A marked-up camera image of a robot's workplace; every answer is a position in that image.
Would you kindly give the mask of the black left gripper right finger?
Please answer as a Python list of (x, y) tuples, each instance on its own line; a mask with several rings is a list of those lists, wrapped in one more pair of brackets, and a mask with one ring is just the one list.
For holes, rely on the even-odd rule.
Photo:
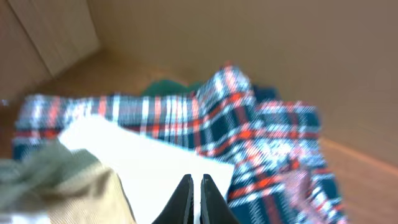
[(200, 205), (201, 224), (239, 224), (209, 174), (204, 174), (201, 181)]

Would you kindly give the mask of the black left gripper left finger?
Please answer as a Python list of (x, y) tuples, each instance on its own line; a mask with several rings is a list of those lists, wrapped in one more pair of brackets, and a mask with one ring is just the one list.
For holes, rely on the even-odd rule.
[(183, 176), (166, 206), (153, 224), (193, 224), (193, 179), (190, 174)]

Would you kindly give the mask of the white baby shirt tan sleeves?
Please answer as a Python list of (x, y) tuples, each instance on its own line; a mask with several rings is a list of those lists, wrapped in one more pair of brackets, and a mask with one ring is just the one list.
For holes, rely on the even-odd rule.
[(209, 174), (226, 201), (233, 166), (91, 116), (55, 139), (1, 161), (2, 223), (152, 223), (184, 175), (193, 179), (194, 223)]

